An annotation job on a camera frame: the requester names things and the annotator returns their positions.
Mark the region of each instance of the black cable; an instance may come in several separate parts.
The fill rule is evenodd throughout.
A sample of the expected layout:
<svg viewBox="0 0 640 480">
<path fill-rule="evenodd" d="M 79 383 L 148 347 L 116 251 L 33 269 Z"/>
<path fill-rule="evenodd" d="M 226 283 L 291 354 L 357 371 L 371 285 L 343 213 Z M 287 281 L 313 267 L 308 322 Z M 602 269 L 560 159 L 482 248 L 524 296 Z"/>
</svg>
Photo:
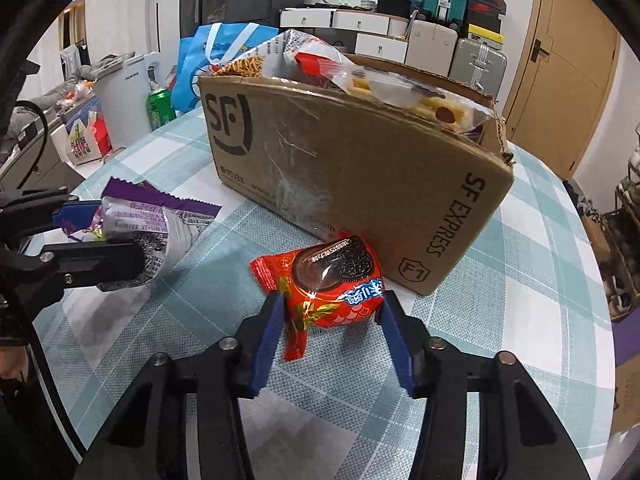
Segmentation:
<svg viewBox="0 0 640 480">
<path fill-rule="evenodd" d="M 32 103 L 31 101 L 24 101 L 24 100 L 16 101 L 15 106 L 16 107 L 21 106 L 23 108 L 27 108 L 27 110 L 30 110 L 31 112 L 36 114 L 42 121 L 42 127 L 44 128 L 44 131 L 42 134 L 42 144 L 40 145 L 40 151 L 38 152 L 38 155 L 34 159 L 33 164 L 29 168 L 29 171 L 27 171 L 24 178 L 20 181 L 20 184 L 18 184 L 18 187 L 15 188 L 15 189 L 22 189 L 22 186 L 24 186 L 24 183 L 27 182 L 27 179 L 31 176 L 31 173 L 33 173 L 33 170 L 35 170 L 36 167 L 38 166 L 42 153 L 44 153 L 44 147 L 47 145 L 47 137 L 49 137 L 49 125 L 47 124 L 47 119 L 44 117 L 44 112 L 42 111 L 42 109 L 38 105 Z"/>
<path fill-rule="evenodd" d="M 53 409 L 55 410 L 56 415 L 58 416 L 58 419 L 60 420 L 60 423 L 62 424 L 62 427 L 66 432 L 66 435 L 69 437 L 69 440 L 76 448 L 76 451 L 80 456 L 84 456 L 84 454 L 86 453 L 86 448 L 84 447 L 84 444 L 76 433 L 76 429 L 71 423 L 71 419 L 66 412 L 65 405 L 62 403 L 62 399 L 60 399 L 60 394 L 58 393 L 58 389 L 56 388 L 56 381 L 53 379 L 53 375 L 51 374 L 51 369 L 49 368 L 47 357 L 44 353 L 44 350 L 42 349 L 42 345 L 40 344 L 38 333 L 33 327 L 31 320 L 27 316 L 27 313 L 23 308 L 16 291 L 4 275 L 4 272 L 0 272 L 0 295 L 2 295 L 4 300 L 8 303 L 8 307 L 13 309 L 18 317 L 18 320 L 20 321 L 20 324 L 27 331 L 29 345 L 31 346 L 31 352 L 33 353 L 33 359 L 38 367 L 38 370 L 40 371 L 40 376 L 42 377 L 44 388 L 49 394 L 49 399 L 51 400 Z"/>
</svg>

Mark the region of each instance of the oreo cookie image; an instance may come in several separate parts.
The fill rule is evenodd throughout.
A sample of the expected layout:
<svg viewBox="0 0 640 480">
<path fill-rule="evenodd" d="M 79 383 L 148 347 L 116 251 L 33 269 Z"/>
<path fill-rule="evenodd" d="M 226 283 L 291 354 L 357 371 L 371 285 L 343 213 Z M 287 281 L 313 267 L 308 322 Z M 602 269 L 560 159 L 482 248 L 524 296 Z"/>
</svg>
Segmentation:
<svg viewBox="0 0 640 480">
<path fill-rule="evenodd" d="M 373 258 L 357 236 L 300 251 L 291 266 L 294 282 L 309 292 L 359 282 L 373 270 Z"/>
</svg>

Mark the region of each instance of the checkered tablecloth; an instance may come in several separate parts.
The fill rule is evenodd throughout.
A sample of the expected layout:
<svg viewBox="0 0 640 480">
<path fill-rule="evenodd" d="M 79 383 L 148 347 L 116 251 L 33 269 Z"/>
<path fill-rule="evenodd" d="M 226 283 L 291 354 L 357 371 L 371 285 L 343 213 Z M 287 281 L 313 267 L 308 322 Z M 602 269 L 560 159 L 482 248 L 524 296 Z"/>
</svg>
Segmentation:
<svg viewBox="0 0 640 480">
<path fill-rule="evenodd" d="M 561 182 L 535 157 L 512 148 L 517 164 L 511 191 L 440 287 L 430 296 L 392 282 L 387 288 L 431 334 L 460 350 L 484 356 L 513 351 L 596 478 L 614 397 L 611 326 L 598 267 Z M 151 354 L 201 352 L 260 309 L 264 294 L 250 260 L 316 243 L 222 185 L 202 110 L 137 142 L 76 193 L 99 197 L 111 175 L 147 179 L 222 211 L 164 280 L 111 293 L 73 290 L 34 322 L 87 446 Z M 30 253 L 59 236 L 39 235 Z M 282 361 L 281 342 L 268 387 L 258 399 L 242 401 L 241 410 L 258 480 L 395 480 L 409 473 L 424 402 L 400 389 L 382 330 L 371 320 L 313 336 L 305 357 L 295 362 Z M 468 417 L 464 472 L 471 477 L 477 396 L 470 396 Z M 190 439 L 195 421 L 191 417 Z"/>
</svg>

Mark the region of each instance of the metal screw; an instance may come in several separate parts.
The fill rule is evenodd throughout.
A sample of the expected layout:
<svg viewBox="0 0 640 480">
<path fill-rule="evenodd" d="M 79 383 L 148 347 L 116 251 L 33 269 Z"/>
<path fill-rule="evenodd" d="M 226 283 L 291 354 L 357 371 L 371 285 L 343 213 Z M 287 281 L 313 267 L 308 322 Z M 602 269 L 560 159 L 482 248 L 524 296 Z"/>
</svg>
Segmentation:
<svg viewBox="0 0 640 480">
<path fill-rule="evenodd" d="M 238 346 L 238 340 L 235 337 L 225 337 L 218 342 L 218 345 L 223 350 L 233 350 Z"/>
<path fill-rule="evenodd" d="M 444 347 L 447 346 L 447 342 L 441 337 L 430 337 L 429 346 L 434 350 L 443 350 Z"/>
<path fill-rule="evenodd" d="M 506 350 L 498 353 L 498 359 L 503 365 L 513 365 L 516 362 L 516 356 Z"/>
<path fill-rule="evenodd" d="M 152 358 L 154 360 L 154 366 L 162 366 L 165 362 L 169 360 L 169 356 L 164 352 L 158 352 Z"/>
</svg>

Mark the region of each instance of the silver suitcase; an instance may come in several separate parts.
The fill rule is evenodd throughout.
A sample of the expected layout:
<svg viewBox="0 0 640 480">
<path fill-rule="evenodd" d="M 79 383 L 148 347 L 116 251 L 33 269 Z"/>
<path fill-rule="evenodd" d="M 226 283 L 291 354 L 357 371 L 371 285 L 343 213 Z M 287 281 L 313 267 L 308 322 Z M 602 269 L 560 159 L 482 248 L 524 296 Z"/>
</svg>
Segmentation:
<svg viewBox="0 0 640 480">
<path fill-rule="evenodd" d="M 469 38 L 458 40 L 449 77 L 494 98 L 498 95 L 507 57 L 485 43 Z"/>
<path fill-rule="evenodd" d="M 446 76 L 457 40 L 458 35 L 451 28 L 415 20 L 409 32 L 404 64 Z"/>
</svg>

